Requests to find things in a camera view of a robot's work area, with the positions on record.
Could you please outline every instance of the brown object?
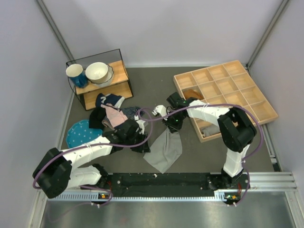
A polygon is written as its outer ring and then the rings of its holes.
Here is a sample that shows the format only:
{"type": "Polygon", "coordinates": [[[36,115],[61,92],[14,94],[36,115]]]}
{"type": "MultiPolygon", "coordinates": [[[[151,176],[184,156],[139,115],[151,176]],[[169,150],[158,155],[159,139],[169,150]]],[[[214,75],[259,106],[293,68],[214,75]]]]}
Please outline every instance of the brown object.
{"type": "MultiPolygon", "coordinates": [[[[175,75],[173,81],[180,96],[185,99],[189,95],[188,91],[193,90],[205,98],[202,102],[230,103],[244,107],[260,124],[278,118],[278,114],[238,60],[175,75]]],[[[203,137],[200,128],[208,127],[211,123],[193,118],[191,122],[201,142],[221,137],[220,133],[203,137]]]]}
{"type": "Polygon", "coordinates": [[[128,75],[125,71],[123,62],[117,61],[109,64],[113,67],[113,80],[108,87],[99,88],[91,82],[85,88],[76,87],[76,94],[83,95],[85,101],[85,109],[90,110],[95,108],[95,101],[98,94],[115,94],[124,96],[125,98],[132,97],[131,88],[128,84],[128,75]]]}
{"type": "Polygon", "coordinates": [[[199,92],[197,91],[194,91],[193,89],[188,89],[184,92],[184,96],[185,96],[185,99],[188,99],[190,97],[193,97],[193,98],[197,98],[199,100],[203,100],[204,97],[202,94],[200,94],[199,92]]]}

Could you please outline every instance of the white wall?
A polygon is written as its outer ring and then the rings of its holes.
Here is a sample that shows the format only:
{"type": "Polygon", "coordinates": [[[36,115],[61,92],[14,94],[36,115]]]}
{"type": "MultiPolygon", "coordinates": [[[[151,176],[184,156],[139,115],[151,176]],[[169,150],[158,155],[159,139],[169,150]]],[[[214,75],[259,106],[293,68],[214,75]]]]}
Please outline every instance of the white wall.
{"type": "Polygon", "coordinates": [[[293,0],[252,67],[252,77],[279,119],[269,124],[285,171],[304,199],[304,1],[293,0]]]}
{"type": "Polygon", "coordinates": [[[67,59],[34,0],[3,2],[0,31],[0,227],[21,228],[36,194],[32,173],[57,146],[67,59]]]}
{"type": "Polygon", "coordinates": [[[281,0],[43,0],[75,58],[129,67],[247,63],[281,0]]]}

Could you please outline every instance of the black metal frame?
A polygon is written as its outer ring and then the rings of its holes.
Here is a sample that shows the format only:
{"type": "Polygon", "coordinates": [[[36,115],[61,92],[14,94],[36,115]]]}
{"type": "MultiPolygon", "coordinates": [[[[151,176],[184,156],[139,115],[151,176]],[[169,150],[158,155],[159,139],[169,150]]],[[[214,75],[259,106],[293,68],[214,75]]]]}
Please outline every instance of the black metal frame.
{"type": "MultiPolygon", "coordinates": [[[[211,176],[221,178],[221,174],[208,172],[113,173],[107,176],[107,184],[100,187],[111,189],[115,197],[212,197],[214,190],[208,183],[211,176]]],[[[242,174],[229,189],[245,189],[247,179],[247,174],[242,174]]]]}
{"type": "MultiPolygon", "coordinates": [[[[126,75],[128,76],[128,73],[127,73],[126,68],[125,68],[125,65],[124,65],[124,61],[123,61],[124,59],[123,59],[122,53],[121,53],[121,51],[120,51],[120,48],[114,49],[114,50],[110,50],[110,51],[106,51],[106,52],[102,52],[102,53],[95,54],[95,55],[91,55],[91,56],[87,56],[87,57],[83,57],[83,58],[78,58],[78,59],[74,59],[74,60],[68,61],[68,62],[66,62],[66,67],[68,68],[71,64],[75,64],[75,63],[77,63],[78,61],[83,60],[83,59],[88,59],[88,58],[92,58],[92,57],[95,57],[95,56],[98,56],[98,55],[102,55],[102,54],[106,54],[106,53],[110,53],[110,52],[115,52],[115,51],[119,51],[120,59],[121,59],[121,61],[123,62],[123,67],[124,67],[123,69],[124,69],[126,75]]],[[[71,84],[71,82],[70,82],[70,80],[69,80],[68,77],[67,77],[67,81],[68,81],[68,83],[69,83],[69,85],[70,85],[70,88],[71,88],[71,90],[73,91],[75,97],[78,99],[78,101],[79,101],[80,104],[83,106],[83,108],[84,108],[86,111],[88,111],[88,110],[86,109],[86,106],[85,106],[86,104],[85,104],[84,95],[83,95],[83,94],[78,95],[78,94],[76,93],[76,86],[71,84]]],[[[133,97],[134,95],[133,95],[133,90],[132,90],[131,81],[130,81],[129,76],[128,76],[128,81],[127,81],[127,82],[128,82],[128,85],[129,85],[129,87],[130,87],[131,94],[132,94],[132,97],[133,97]]]]}

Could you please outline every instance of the blue polka dot cloth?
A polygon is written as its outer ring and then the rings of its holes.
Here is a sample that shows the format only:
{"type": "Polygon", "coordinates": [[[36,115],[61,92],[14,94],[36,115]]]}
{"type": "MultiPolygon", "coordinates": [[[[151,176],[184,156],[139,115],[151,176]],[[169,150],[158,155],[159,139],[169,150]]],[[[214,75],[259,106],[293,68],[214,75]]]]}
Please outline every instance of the blue polka dot cloth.
{"type": "Polygon", "coordinates": [[[102,133],[101,129],[89,128],[89,120],[82,120],[68,130],[66,143],[68,148],[73,148],[96,139],[102,133]]]}

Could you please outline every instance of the black cloth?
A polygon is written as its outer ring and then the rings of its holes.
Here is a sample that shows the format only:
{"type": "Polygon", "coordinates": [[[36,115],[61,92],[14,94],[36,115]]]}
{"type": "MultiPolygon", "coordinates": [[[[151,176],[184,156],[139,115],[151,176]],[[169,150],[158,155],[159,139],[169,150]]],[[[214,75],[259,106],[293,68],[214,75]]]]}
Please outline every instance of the black cloth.
{"type": "Polygon", "coordinates": [[[105,108],[97,107],[90,114],[89,128],[103,130],[105,126],[102,124],[102,120],[106,117],[105,108]]]}

